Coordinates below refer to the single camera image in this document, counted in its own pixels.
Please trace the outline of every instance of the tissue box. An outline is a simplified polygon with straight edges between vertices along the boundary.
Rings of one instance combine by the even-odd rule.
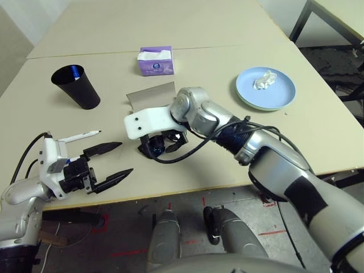
[[[138,63],[143,76],[174,74],[172,47],[170,46],[140,48]]]

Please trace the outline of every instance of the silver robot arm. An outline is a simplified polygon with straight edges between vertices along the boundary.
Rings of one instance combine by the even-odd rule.
[[[170,106],[177,123],[206,137],[239,119],[210,101],[202,88],[182,88]],[[310,235],[339,270],[364,272],[364,206],[342,190],[318,179],[305,159],[272,135],[249,125],[226,127],[216,143],[249,165],[253,184],[276,201],[289,201]]]
[[[78,189],[87,194],[100,193],[124,179],[133,169],[109,176],[96,184],[88,160],[92,155],[111,151],[121,143],[103,143],[84,150],[84,154],[70,159],[65,142],[44,136],[39,152],[39,175],[17,180],[3,192],[0,211],[0,272],[31,272],[38,252],[38,233],[42,211],[53,198],[63,200]]]

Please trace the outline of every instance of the wall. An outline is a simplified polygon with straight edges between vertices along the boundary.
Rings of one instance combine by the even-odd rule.
[[[70,0],[0,0],[25,37],[36,45],[68,6]]]
[[[33,45],[0,7],[0,96],[26,61]]]

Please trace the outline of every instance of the table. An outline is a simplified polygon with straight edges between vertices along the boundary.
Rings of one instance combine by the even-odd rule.
[[[255,0],[106,0],[70,4],[28,58],[286,42]]]
[[[137,152],[139,142],[129,140],[123,127],[123,118],[131,112],[125,95],[170,81],[175,82],[177,91],[185,86],[203,86],[212,100],[236,116],[250,115],[254,122],[278,127],[301,149],[317,174],[364,166],[364,131],[293,43],[267,47],[253,41],[249,46],[176,49],[173,54],[176,74],[155,77],[140,75],[135,52],[27,60],[0,99],[0,150],[5,159],[0,165],[0,191],[8,186],[30,140],[46,130],[55,138],[102,130],[97,136],[67,144],[70,157],[99,143],[122,141],[120,148],[89,162],[98,181],[134,168],[108,191],[99,195],[73,192],[67,200],[47,204],[48,210],[250,184],[247,167],[239,166],[230,153],[214,143],[169,165]],[[101,97],[95,109],[82,110],[51,83],[53,72],[68,64],[85,68]],[[294,102],[270,113],[246,106],[236,94],[235,79],[242,70],[254,66],[286,73],[296,85]],[[189,143],[169,158],[184,154],[201,141],[191,134],[188,139]],[[19,177],[24,176],[38,150],[39,146],[31,151]]]
[[[364,1],[307,0],[289,36],[296,42],[311,12],[327,22],[353,45],[364,40]]]

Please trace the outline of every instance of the purple tissue box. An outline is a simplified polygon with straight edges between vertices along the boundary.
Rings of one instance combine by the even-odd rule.
[[[140,70],[143,76],[157,76],[157,75],[172,75],[173,71],[173,56],[172,47],[142,47],[140,52],[160,52],[162,50],[171,51],[170,60],[138,60]]]

